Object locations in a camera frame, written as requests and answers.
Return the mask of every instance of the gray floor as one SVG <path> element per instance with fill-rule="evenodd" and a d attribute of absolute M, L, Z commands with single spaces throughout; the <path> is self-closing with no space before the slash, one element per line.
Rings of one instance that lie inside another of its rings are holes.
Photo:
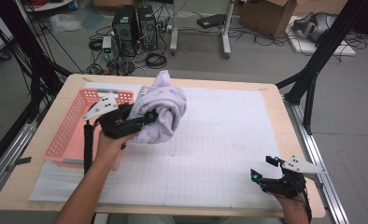
<path fill-rule="evenodd" d="M 62 12 L 69 11 L 61 8 L 50 14 Z M 85 21 L 89 13 L 88 9 L 73 12 L 80 21 Z M 195 19 L 190 17 L 179 22 L 196 26 Z M 83 69 L 90 63 L 88 37 L 111 21 L 104 18 L 97 28 L 56 36 Z M 255 44 L 253 38 L 253 35 L 244 35 L 239 40 L 231 38 L 232 56 L 226 60 L 221 54 L 219 36 L 180 34 L 176 56 L 171 56 L 169 51 L 165 53 L 168 61 L 165 69 L 175 78 L 277 83 L 299 72 L 309 60 L 294 53 L 288 43 L 283 47 L 266 47 Z M 50 43 L 58 63 L 77 71 L 55 42 Z M 344 57 L 341 63 L 331 58 L 322 70 L 316 89 L 312 130 L 349 222 L 368 223 L 368 48 L 355 50 L 355 57 Z M 149 77 L 158 73 L 158 70 L 147 70 Z M 143 77 L 146 73 L 137 69 L 133 75 Z M 28 102 L 28 92 L 16 62 L 0 61 L 0 140 Z M 0 211 L 0 223 L 48 223 L 54 216 L 55 213 Z M 267 223 L 279 221 L 270 218 Z M 314 219 L 313 223 L 333 222 L 327 215 Z"/>

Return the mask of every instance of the tabletop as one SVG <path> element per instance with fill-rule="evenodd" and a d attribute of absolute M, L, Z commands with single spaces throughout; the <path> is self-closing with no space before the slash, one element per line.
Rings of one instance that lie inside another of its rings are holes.
<path fill-rule="evenodd" d="M 38 127 L 29 146 L 22 157 L 31 157 L 29 163 L 18 165 L 12 172 L 7 183 L 0 192 L 0 210 L 20 211 L 60 211 L 64 203 L 31 202 L 29 201 L 35 182 L 37 181 L 45 159 L 43 152 L 58 128 L 61 120 L 74 96 L 88 82 L 122 83 L 150 85 L 151 77 L 109 77 L 94 75 L 72 75 L 64 83 L 48 114 Z M 277 87 L 273 84 L 226 82 L 193 79 L 172 79 L 172 85 L 179 87 L 210 88 L 223 90 L 259 91 L 262 94 L 268 117 L 276 138 L 280 157 L 292 155 L 303 158 L 304 153 L 297 139 L 290 117 L 284 106 Z M 315 183 L 308 180 L 309 202 L 313 217 L 324 217 L 324 205 L 318 194 Z M 127 205 L 99 203 L 96 212 L 127 213 L 127 214 L 165 214 L 181 216 L 248 216 L 248 217 L 283 217 L 281 210 L 256 210 L 244 208 L 220 207 L 183 207 L 158 205 Z"/>

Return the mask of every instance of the computer tower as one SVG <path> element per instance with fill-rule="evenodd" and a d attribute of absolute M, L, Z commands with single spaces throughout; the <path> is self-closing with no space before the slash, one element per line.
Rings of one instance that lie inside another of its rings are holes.
<path fill-rule="evenodd" d="M 135 45 L 139 39 L 135 7 L 120 5 L 112 22 L 120 56 L 133 57 L 136 55 Z"/>
<path fill-rule="evenodd" d="M 140 26 L 140 38 L 143 43 L 143 49 L 157 49 L 157 29 L 152 6 L 138 7 L 137 14 Z"/>

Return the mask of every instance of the crumpled towel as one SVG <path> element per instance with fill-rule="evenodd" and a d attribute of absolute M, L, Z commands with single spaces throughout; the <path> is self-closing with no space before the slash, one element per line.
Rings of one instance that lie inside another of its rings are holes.
<path fill-rule="evenodd" d="M 167 70 L 161 71 L 150 87 L 140 91 L 128 119 L 143 117 L 156 109 L 158 119 L 146 126 L 132 142 L 140 144 L 158 144 L 173 137 L 180 119 L 187 110 L 187 99 L 180 88 L 170 87 Z"/>

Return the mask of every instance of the pink plastic basket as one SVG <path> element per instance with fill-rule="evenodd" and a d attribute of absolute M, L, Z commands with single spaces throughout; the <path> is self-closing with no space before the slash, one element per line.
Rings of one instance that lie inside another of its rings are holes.
<path fill-rule="evenodd" d="M 84 150 L 84 131 L 83 126 L 85 120 L 82 118 L 89 108 L 98 102 L 102 96 L 97 89 L 84 88 L 78 91 L 76 97 L 65 113 L 64 118 L 60 122 L 59 128 L 53 135 L 47 149 L 44 152 L 44 158 L 54 161 L 57 165 L 63 167 L 83 168 L 83 150 Z M 118 93 L 116 98 L 117 104 L 129 103 L 134 101 L 134 93 L 132 91 L 115 91 Z M 93 158 L 97 153 L 97 141 L 99 137 L 100 125 L 94 130 L 93 138 Z M 120 158 L 123 150 L 120 152 L 112 170 L 117 170 L 120 164 Z"/>

